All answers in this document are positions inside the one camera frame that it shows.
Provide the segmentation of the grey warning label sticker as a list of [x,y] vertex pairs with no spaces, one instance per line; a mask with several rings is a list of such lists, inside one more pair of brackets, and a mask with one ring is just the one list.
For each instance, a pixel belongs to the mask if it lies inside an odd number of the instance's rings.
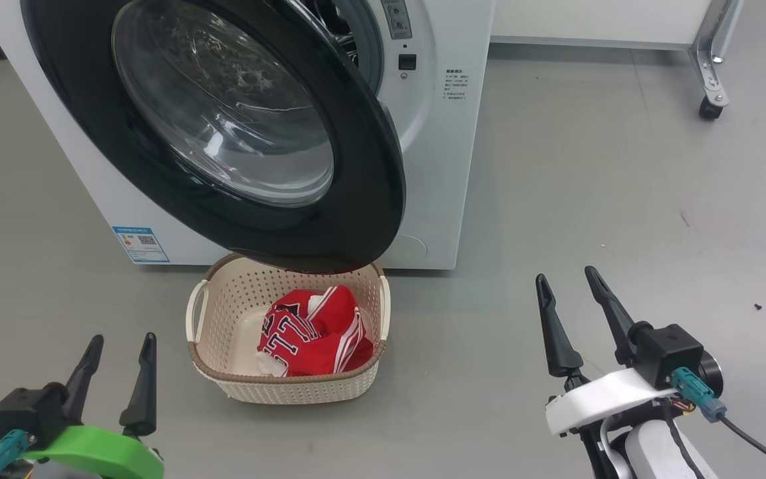
[[406,0],[380,0],[392,39],[412,39]]

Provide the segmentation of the white washing machine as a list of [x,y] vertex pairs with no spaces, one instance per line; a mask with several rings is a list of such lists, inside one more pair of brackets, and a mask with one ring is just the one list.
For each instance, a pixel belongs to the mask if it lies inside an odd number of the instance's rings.
[[[392,39],[380,0],[294,0],[337,40],[388,112],[402,151],[404,215],[373,263],[456,265],[496,0],[406,0],[412,39]],[[141,194],[82,133],[34,54],[19,6],[0,0],[0,45],[110,228],[151,228],[170,263],[234,253]]]

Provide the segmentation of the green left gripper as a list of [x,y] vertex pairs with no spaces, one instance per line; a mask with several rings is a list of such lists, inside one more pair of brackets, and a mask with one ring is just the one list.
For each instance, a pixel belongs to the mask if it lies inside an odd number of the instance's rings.
[[[28,450],[24,459],[50,460],[104,479],[164,479],[164,461],[129,436],[157,430],[157,337],[147,333],[138,357],[139,373],[130,402],[119,418],[124,434],[96,426],[68,426],[46,448]],[[81,420],[90,382],[98,370],[104,337],[94,335],[66,383],[67,420]]]

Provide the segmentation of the blue energy label sticker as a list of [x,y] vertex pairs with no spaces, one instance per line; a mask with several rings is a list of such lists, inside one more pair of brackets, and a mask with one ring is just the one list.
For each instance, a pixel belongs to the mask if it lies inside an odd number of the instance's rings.
[[151,228],[113,226],[112,230],[133,263],[170,263]]

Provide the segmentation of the red jersey with white stripes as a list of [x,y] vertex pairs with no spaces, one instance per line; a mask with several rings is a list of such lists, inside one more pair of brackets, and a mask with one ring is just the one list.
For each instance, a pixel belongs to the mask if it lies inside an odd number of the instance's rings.
[[294,290],[265,313],[258,351],[282,358],[286,378],[352,372],[369,361],[374,345],[364,315],[345,285]]

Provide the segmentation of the metal cart leg with caster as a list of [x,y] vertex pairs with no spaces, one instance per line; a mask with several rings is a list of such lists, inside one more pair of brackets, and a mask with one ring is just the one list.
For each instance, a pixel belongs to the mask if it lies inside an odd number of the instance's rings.
[[715,67],[725,60],[725,53],[732,39],[745,0],[710,0],[698,33],[689,47],[689,56],[704,97],[699,107],[699,117],[716,120],[727,105],[729,98]]

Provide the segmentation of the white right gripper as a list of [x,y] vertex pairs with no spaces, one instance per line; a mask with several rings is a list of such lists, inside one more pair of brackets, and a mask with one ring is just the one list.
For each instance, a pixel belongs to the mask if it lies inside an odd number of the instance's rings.
[[[634,321],[594,266],[586,266],[584,276],[594,300],[604,310],[615,343],[615,360],[620,366],[632,367],[636,347],[630,342],[628,332]],[[548,373],[553,378],[580,375],[583,358],[565,333],[557,315],[556,297],[545,275],[536,276],[536,297]],[[608,373],[551,400],[545,406],[545,420],[551,434],[567,433],[676,392],[673,388],[656,389],[636,370],[625,369]]]

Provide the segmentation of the red garment with white lettering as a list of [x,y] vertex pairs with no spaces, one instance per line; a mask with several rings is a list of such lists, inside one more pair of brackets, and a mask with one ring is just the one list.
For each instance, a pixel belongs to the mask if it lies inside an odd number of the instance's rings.
[[286,377],[288,366],[282,358],[273,357],[266,351],[256,352],[255,358],[262,375],[273,378]]

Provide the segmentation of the cream perforated laundry basket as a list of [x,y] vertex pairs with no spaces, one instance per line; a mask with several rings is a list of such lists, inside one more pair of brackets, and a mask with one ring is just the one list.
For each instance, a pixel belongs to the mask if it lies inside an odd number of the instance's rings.
[[[373,346],[370,360],[350,372],[304,378],[262,374],[255,353],[265,314],[294,290],[345,285],[362,312]],[[391,289],[372,263],[344,275],[306,275],[231,254],[210,267],[186,309],[186,337],[198,372],[234,400],[259,405],[316,405],[356,399],[372,385],[391,323]]]

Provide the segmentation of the black glass washing machine door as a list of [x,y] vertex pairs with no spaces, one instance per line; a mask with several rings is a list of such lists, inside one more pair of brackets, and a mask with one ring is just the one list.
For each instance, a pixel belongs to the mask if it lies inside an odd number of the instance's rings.
[[334,275],[377,260],[406,201],[398,135],[294,0],[21,0],[39,66],[137,191],[228,251]]

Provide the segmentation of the white cart panel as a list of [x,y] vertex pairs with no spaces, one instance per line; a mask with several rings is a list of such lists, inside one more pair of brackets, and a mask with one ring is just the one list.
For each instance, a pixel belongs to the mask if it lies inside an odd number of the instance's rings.
[[492,43],[683,51],[711,0],[497,0]]

